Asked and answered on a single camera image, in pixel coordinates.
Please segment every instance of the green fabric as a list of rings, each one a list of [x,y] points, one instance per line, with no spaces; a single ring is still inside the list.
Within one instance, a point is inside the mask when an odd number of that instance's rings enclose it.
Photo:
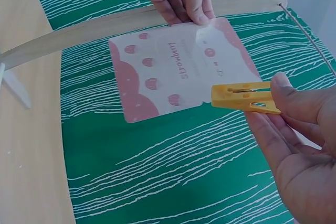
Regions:
[[[59,29],[149,1],[41,3]],[[227,18],[263,80],[283,71],[299,89],[335,84],[285,13]],[[78,224],[292,222],[241,112],[205,104],[127,124],[107,38],[64,50],[60,88],[64,154]]]

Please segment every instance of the wooden table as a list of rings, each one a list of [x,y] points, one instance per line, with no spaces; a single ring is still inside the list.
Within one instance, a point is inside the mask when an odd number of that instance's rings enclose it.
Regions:
[[[0,0],[0,50],[51,31],[39,0]],[[0,94],[0,220],[75,223],[60,126],[60,53],[14,69],[32,103]]]

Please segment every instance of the clothespin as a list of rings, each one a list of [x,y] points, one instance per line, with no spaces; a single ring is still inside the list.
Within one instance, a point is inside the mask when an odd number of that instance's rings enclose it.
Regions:
[[[270,82],[214,85],[211,91],[212,106],[265,114],[281,114],[270,91]]]

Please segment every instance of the curved wooden stick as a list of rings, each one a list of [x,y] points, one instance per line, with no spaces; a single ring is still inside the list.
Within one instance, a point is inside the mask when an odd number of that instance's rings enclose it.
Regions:
[[[282,11],[279,4],[287,6],[287,0],[212,0],[216,16],[244,13]],[[137,8],[85,21],[61,30],[53,31],[0,55],[6,70],[64,50],[128,31],[165,24],[153,6]]]

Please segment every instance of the pink and white card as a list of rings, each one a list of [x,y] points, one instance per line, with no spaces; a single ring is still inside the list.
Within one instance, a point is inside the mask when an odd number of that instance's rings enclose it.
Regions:
[[[121,35],[109,45],[129,123],[210,103],[214,84],[261,81],[226,18]]]

